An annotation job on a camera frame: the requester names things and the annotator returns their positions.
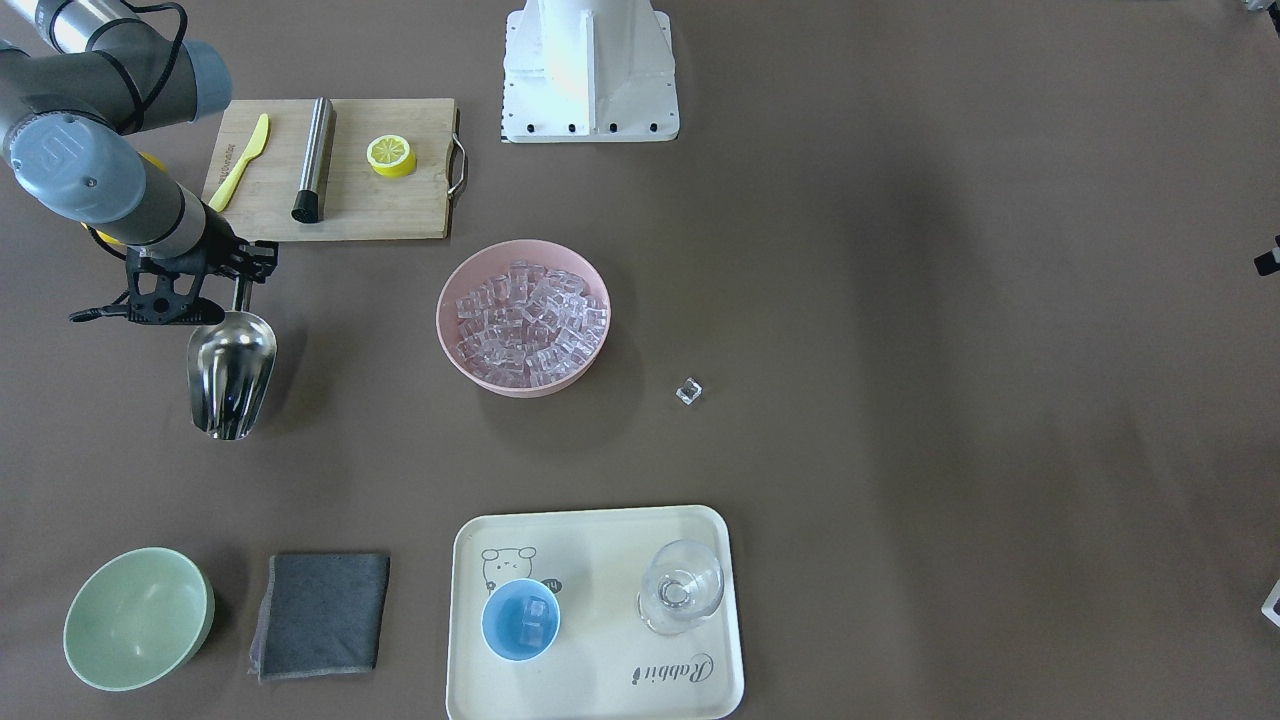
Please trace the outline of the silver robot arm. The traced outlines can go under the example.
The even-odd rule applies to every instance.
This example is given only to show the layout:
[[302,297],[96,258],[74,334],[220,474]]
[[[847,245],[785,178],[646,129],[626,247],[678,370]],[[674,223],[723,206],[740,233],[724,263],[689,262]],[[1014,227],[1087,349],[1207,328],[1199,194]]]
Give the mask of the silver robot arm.
[[174,1],[14,1],[52,50],[3,45],[3,161],[45,208],[95,238],[113,237],[125,290],[73,322],[120,316],[141,325],[216,325],[227,311],[206,278],[264,283],[278,252],[242,240],[196,192],[146,160],[132,135],[224,111],[223,56],[187,36]]

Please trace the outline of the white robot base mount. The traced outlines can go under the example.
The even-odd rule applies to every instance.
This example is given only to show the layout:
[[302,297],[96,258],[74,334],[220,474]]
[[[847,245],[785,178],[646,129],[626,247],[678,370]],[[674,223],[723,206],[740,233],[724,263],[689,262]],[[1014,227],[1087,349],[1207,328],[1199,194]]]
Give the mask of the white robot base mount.
[[669,15],[649,1],[527,1],[506,17],[500,138],[649,143],[678,137]]

